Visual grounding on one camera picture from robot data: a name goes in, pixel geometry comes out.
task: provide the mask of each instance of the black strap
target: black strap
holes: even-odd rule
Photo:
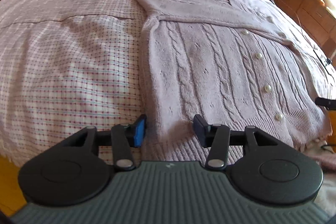
[[[315,99],[315,104],[317,104],[318,106],[324,106],[328,108],[328,110],[336,110],[336,100],[317,97]]]

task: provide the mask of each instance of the gray plastic device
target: gray plastic device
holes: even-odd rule
[[[197,161],[143,161],[136,167],[130,143],[138,143],[137,134],[143,137],[144,121],[108,132],[84,128],[26,163],[19,184],[28,204],[7,223],[325,224],[330,219],[313,203],[323,179],[320,167],[259,128],[231,131],[196,115],[195,134],[203,147],[211,147],[204,167]],[[111,166],[96,156],[102,144],[112,146]],[[244,157],[234,165],[226,164],[229,145],[243,146]]]

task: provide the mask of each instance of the knit cardigan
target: knit cardigan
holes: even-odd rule
[[[140,54],[144,160],[205,162],[195,114],[232,130],[257,126],[290,146],[330,133],[304,57],[275,24],[235,0],[137,1],[148,16]],[[230,163],[241,156],[231,147]]]

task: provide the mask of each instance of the circular pad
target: circular pad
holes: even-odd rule
[[[287,145],[258,146],[232,165],[229,172],[242,194],[277,206],[312,200],[323,180],[316,162]]]
[[[28,161],[18,180],[29,201],[69,206],[100,193],[109,178],[110,168],[97,156],[81,147],[61,147]]]
[[[299,168],[288,160],[270,160],[259,169],[264,178],[276,182],[287,182],[297,177]]]

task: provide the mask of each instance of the wooden cabinet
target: wooden cabinet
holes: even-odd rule
[[[317,0],[274,0],[321,47],[336,67],[336,18]]]

